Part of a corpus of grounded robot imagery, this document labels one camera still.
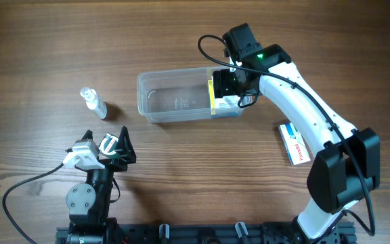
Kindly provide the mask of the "white red Panadol box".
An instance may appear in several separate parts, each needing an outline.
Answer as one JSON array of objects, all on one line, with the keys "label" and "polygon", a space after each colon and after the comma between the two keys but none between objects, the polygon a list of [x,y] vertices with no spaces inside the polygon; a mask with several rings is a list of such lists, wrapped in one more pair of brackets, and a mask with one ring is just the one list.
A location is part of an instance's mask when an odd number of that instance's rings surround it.
[{"label": "white red Panadol box", "polygon": [[279,132],[292,166],[311,161],[304,139],[292,123],[280,125]]}]

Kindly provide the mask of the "white medicine box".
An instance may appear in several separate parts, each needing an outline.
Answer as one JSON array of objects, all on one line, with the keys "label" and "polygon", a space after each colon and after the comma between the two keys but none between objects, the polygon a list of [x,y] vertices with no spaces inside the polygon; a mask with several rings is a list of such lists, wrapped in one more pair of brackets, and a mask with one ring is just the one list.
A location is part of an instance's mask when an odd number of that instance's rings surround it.
[{"label": "white medicine box", "polygon": [[226,109],[226,108],[239,108],[238,101],[239,96],[224,96],[222,98],[215,98],[215,108]]}]

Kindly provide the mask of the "blue yellow VapoDrops box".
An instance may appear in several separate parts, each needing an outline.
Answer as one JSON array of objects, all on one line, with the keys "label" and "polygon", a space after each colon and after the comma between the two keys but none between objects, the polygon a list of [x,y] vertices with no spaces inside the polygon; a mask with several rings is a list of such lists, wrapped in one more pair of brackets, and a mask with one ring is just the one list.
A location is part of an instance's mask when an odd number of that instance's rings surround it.
[{"label": "blue yellow VapoDrops box", "polygon": [[210,102],[210,107],[211,107],[211,114],[212,117],[214,118],[220,118],[220,117],[236,117],[240,115],[243,111],[242,108],[226,108],[226,109],[220,109],[220,108],[215,108],[215,94],[213,91],[213,78],[212,74],[210,74],[210,77],[208,79],[208,92],[209,92],[209,102]]}]

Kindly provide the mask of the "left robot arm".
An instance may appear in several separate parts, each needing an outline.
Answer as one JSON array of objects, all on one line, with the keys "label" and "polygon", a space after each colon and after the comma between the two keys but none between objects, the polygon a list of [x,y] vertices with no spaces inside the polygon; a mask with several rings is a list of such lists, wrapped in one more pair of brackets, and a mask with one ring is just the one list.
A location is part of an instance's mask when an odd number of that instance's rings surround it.
[{"label": "left robot arm", "polygon": [[86,181],[73,186],[66,195],[70,224],[58,229],[56,243],[128,243],[129,237],[118,225],[116,218],[108,216],[112,189],[118,186],[116,172],[128,170],[136,162],[136,154],[124,126],[116,142],[116,158],[99,157],[100,149],[87,131],[67,150],[63,164],[87,174]]}]

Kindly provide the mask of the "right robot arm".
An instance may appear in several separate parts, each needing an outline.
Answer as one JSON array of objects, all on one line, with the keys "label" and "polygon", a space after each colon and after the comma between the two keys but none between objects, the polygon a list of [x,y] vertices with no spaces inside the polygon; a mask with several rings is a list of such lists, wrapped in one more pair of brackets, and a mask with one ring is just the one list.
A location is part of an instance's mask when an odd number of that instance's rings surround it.
[{"label": "right robot arm", "polygon": [[361,200],[368,212],[362,228],[374,235],[370,193],[381,181],[381,146],[375,131],[359,130],[336,114],[305,82],[291,57],[279,45],[263,47],[248,24],[231,28],[220,42],[229,62],[213,74],[215,96],[269,98],[297,127],[314,157],[306,208],[282,230],[265,224],[266,239],[319,243],[329,238],[348,243],[340,231],[342,218],[350,216]]}]

